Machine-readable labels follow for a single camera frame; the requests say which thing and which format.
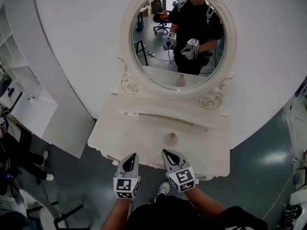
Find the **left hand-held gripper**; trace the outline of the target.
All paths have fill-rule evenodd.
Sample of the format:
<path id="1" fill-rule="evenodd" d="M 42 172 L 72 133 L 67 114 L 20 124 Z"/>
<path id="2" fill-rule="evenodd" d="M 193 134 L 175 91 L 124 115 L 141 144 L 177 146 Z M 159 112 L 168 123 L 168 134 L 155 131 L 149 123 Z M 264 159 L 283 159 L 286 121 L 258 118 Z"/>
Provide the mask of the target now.
<path id="1" fill-rule="evenodd" d="M 117 198 L 134 199 L 140 188 L 139 156 L 132 153 L 123 158 L 113 178 L 113 189 Z"/>

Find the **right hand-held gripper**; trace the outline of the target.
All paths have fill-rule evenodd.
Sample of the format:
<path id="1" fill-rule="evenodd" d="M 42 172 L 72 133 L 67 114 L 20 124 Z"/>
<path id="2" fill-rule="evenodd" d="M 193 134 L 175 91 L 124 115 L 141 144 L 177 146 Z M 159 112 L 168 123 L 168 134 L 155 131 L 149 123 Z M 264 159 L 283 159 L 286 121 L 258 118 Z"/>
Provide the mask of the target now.
<path id="1" fill-rule="evenodd" d="M 163 149 L 161 154 L 165 168 L 170 172 L 166 176 L 169 179 L 169 183 L 177 192 L 182 193 L 196 186 L 197 179 L 193 168 L 191 166 L 189 167 L 189 162 L 182 153 L 175 150 Z"/>

